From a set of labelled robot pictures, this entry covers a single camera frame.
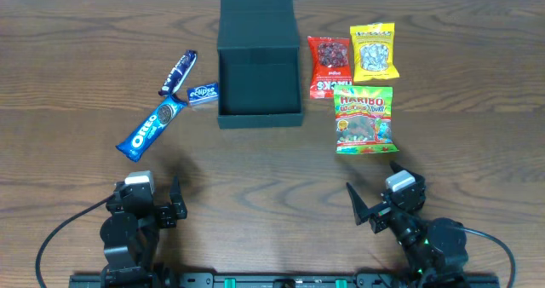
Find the dark blue chocolate bar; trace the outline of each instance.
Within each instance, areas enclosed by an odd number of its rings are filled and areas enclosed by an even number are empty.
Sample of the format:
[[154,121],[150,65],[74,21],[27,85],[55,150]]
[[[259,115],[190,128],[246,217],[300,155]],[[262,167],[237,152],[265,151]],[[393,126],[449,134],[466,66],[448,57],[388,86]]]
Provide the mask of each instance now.
[[195,62],[197,62],[197,52],[188,49],[180,58],[180,61],[176,63],[172,71],[170,71],[169,76],[164,81],[163,87],[159,91],[159,95],[167,96],[176,93],[186,79],[187,74],[193,68]]
[[187,99],[192,106],[207,101],[215,101],[218,99],[219,94],[218,83],[187,89]]
[[178,100],[174,95],[167,95],[161,105],[125,141],[116,145],[116,148],[127,158],[137,162],[170,121],[186,106],[184,101]]

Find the open box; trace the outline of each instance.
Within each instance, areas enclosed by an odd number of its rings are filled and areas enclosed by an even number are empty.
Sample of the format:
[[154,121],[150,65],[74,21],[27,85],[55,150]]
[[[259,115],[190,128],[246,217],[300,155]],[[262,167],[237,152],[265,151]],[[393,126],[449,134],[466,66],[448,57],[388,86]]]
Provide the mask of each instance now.
[[218,55],[221,129],[302,124],[293,0],[221,0]]

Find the wood grain surface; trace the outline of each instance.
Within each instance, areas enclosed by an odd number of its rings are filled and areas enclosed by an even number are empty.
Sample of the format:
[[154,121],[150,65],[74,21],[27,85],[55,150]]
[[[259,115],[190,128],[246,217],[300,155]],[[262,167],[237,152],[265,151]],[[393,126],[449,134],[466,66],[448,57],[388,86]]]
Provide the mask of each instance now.
[[[516,287],[545,282],[545,0],[295,0],[304,123],[219,130],[217,104],[185,109],[139,163],[115,145],[154,109],[186,49],[185,87],[218,76],[220,0],[0,0],[0,286],[37,286],[43,239],[105,198],[129,172],[152,170],[158,200],[174,174],[189,217],[162,233],[158,261],[178,271],[398,271],[390,232],[356,227],[345,182],[379,202],[387,162],[428,180],[422,216],[448,216],[505,241]],[[332,100],[309,100],[306,37],[395,21],[393,138],[399,153],[337,156]],[[99,208],[64,228],[43,257],[51,287],[106,265]],[[468,237],[467,271],[508,259]]]

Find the yellow candy bag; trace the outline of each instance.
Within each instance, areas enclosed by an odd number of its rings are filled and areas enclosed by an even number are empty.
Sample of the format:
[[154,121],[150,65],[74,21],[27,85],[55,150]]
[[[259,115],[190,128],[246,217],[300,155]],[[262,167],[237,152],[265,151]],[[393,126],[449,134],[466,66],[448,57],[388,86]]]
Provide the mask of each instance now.
[[354,47],[354,82],[398,78],[393,66],[394,23],[351,26]]

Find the red candy bag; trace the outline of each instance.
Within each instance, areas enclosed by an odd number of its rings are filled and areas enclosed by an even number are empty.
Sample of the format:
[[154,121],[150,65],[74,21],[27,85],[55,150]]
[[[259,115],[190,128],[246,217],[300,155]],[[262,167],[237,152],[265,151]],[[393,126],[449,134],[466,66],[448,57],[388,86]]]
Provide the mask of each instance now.
[[313,80],[310,98],[333,98],[337,84],[352,85],[352,73],[348,64],[350,39],[344,37],[308,37],[313,55]]

